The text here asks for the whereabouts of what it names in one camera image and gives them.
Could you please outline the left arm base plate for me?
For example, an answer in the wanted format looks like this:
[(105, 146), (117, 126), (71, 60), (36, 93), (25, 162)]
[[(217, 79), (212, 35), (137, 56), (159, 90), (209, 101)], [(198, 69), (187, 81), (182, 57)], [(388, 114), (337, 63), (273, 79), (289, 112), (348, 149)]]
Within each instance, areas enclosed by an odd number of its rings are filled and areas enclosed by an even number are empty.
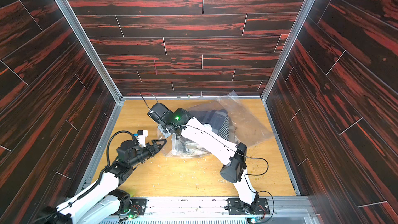
[(118, 205), (117, 211), (112, 213), (112, 216), (120, 217), (134, 217), (144, 215), (147, 207), (148, 199), (145, 198), (130, 198), (124, 199)]

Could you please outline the clear plastic vacuum bag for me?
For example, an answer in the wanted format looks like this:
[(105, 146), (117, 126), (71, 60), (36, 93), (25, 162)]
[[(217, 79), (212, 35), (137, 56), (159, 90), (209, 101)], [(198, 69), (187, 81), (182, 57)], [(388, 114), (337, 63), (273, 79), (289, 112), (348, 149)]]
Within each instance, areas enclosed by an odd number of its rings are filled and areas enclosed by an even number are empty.
[[(230, 139), (229, 142), (234, 144), (244, 143), (247, 147), (252, 147), (267, 141), (274, 137), (272, 131), (269, 131), (255, 115), (243, 105), (243, 101), (239, 98), (236, 91), (218, 98), (208, 103), (198, 103), (191, 107), (184, 108), (187, 111), (211, 111), (226, 110), (230, 121)], [(206, 130), (214, 130), (210, 124), (204, 125)], [(172, 136), (167, 139), (171, 141), (166, 144), (163, 154), (166, 157), (172, 155)]]

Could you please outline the black white chevron scarf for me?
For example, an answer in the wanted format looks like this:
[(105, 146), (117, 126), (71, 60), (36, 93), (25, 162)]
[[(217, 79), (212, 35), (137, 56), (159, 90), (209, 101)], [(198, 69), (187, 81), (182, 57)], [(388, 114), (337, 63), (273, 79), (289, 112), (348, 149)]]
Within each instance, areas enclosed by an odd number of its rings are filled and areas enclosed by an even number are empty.
[(226, 116), (223, 121), (220, 120), (220, 121), (216, 122), (213, 132), (216, 133), (221, 138), (223, 138), (223, 139), (228, 141), (230, 139), (230, 121), (229, 121), (229, 117)]

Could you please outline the navy plaid scarf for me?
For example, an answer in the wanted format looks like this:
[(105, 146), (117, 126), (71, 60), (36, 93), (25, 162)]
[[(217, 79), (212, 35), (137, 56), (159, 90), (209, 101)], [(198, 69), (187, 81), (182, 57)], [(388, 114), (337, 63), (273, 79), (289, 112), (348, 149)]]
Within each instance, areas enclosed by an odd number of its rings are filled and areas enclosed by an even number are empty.
[(210, 124), (214, 129), (219, 129), (228, 117), (226, 110), (189, 111), (201, 124)]

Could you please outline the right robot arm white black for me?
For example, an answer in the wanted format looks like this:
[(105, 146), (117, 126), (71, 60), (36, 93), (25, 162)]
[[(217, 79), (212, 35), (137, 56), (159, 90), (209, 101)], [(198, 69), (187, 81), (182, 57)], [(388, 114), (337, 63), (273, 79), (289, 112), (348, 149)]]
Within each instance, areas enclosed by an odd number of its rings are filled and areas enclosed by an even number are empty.
[(148, 112), (148, 116), (158, 124), (158, 129), (165, 137), (175, 134), (189, 139), (212, 153), (223, 164), (220, 175), (233, 183), (238, 192), (241, 211), (254, 214), (257, 210), (259, 193), (247, 178), (247, 146), (234, 144), (206, 128), (197, 118), (183, 108), (175, 112), (157, 102)]

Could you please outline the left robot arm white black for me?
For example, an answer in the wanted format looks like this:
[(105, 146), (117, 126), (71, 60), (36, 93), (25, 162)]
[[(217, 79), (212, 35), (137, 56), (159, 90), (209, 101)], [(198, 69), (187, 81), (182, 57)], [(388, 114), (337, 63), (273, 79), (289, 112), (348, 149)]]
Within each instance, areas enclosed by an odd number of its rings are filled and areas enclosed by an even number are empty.
[(144, 147), (138, 141), (124, 141), (117, 148), (112, 164), (102, 169), (99, 178), (85, 190), (57, 207), (44, 208), (35, 224), (97, 224), (111, 215), (122, 220), (136, 217), (140, 207), (130, 194), (119, 189), (139, 164), (161, 151), (167, 140), (152, 140)]

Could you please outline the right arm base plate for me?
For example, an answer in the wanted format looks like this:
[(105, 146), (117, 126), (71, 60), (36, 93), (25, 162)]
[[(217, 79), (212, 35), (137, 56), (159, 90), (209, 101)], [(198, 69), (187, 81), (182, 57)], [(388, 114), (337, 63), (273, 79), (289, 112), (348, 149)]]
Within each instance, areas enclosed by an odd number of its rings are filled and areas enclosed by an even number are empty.
[(271, 213), (266, 198), (259, 198), (252, 204), (247, 204), (239, 198), (228, 198), (224, 209), (229, 215), (269, 215)]

